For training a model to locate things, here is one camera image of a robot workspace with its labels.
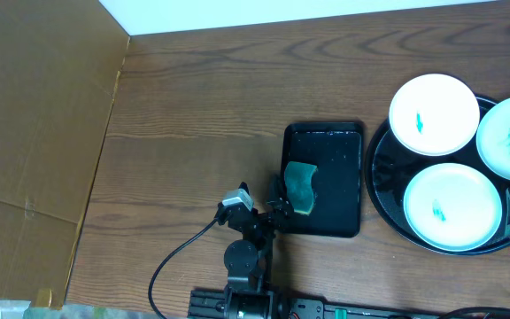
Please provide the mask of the green yellow sponge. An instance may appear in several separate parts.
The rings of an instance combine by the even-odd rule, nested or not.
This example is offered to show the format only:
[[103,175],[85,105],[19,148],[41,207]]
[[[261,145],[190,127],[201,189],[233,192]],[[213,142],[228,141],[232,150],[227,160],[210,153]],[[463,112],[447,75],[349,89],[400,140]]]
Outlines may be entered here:
[[284,170],[287,197],[296,214],[309,215],[315,205],[312,186],[317,167],[312,164],[291,161]]

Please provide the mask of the pale green plate front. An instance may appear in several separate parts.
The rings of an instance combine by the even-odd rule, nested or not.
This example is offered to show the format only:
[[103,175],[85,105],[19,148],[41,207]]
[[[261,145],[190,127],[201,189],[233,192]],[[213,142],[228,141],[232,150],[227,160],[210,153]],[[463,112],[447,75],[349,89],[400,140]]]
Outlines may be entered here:
[[403,209],[420,239],[452,253],[488,242],[503,217],[501,198],[491,180],[456,163],[433,165],[415,175],[406,186]]

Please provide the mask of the white plate green stain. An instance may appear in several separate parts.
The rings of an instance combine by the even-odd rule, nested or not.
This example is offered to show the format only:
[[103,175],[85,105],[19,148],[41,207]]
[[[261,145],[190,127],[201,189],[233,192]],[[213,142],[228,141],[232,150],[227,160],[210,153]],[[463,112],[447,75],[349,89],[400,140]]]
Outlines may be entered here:
[[401,86],[390,102],[393,135],[408,150],[444,156],[468,144],[477,131],[480,108],[473,91],[446,74],[424,74]]

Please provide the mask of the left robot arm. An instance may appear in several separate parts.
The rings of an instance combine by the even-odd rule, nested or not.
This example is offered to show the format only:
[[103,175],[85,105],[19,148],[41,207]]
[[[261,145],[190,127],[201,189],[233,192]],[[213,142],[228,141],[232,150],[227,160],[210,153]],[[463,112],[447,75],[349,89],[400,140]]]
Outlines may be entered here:
[[278,175],[271,180],[267,204],[271,207],[269,212],[258,212],[246,183],[228,192],[218,204],[217,223],[242,234],[224,253],[228,271],[223,307],[226,318],[290,316],[290,303],[271,284],[275,235],[284,230],[293,214],[286,187]]

